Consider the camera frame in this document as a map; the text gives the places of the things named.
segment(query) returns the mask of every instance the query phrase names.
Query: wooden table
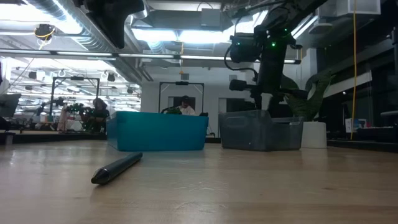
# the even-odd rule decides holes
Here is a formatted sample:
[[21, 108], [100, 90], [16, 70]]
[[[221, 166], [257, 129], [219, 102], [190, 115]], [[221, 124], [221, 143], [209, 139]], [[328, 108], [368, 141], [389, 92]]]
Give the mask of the wooden table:
[[147, 152], [106, 186], [94, 171], [126, 153], [103, 141], [0, 148], [0, 223], [398, 223], [398, 154]]

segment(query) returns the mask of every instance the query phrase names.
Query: potted plant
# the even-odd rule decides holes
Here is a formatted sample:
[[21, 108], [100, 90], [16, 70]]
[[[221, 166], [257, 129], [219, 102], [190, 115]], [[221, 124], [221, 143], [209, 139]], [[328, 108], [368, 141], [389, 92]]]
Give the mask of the potted plant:
[[[305, 148], [326, 148], [326, 124], [313, 121], [322, 105], [323, 94], [331, 81], [331, 73], [319, 75], [315, 84], [315, 91], [311, 95], [310, 90], [313, 87], [313, 80], [310, 78], [306, 83], [306, 90], [310, 93], [309, 98], [304, 100], [294, 97], [291, 94], [285, 94], [284, 98], [289, 108], [295, 116], [304, 118], [302, 147]], [[286, 89], [298, 89], [299, 86], [289, 77], [282, 76], [281, 87]]]

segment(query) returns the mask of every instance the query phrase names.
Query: blue plastic bin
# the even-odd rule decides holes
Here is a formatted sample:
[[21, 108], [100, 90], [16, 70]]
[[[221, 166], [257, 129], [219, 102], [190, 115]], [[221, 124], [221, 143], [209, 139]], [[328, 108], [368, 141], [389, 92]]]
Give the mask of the blue plastic bin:
[[205, 146], [208, 117], [117, 111], [106, 122], [108, 144], [119, 151], [187, 151]]

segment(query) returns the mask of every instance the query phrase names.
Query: man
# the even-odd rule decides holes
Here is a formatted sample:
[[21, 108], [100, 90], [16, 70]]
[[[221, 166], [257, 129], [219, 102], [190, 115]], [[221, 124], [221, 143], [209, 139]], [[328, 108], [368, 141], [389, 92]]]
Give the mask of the man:
[[183, 96], [181, 97], [181, 105], [178, 106], [178, 108], [181, 111], [181, 114], [183, 115], [196, 115], [195, 110], [189, 105], [190, 100], [189, 96]]

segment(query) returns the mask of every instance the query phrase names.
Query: white container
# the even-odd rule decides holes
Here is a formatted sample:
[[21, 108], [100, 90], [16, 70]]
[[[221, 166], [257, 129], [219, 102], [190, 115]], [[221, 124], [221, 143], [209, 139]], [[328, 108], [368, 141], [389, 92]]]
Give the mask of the white container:
[[301, 148], [325, 149], [326, 124], [323, 122], [304, 122]]

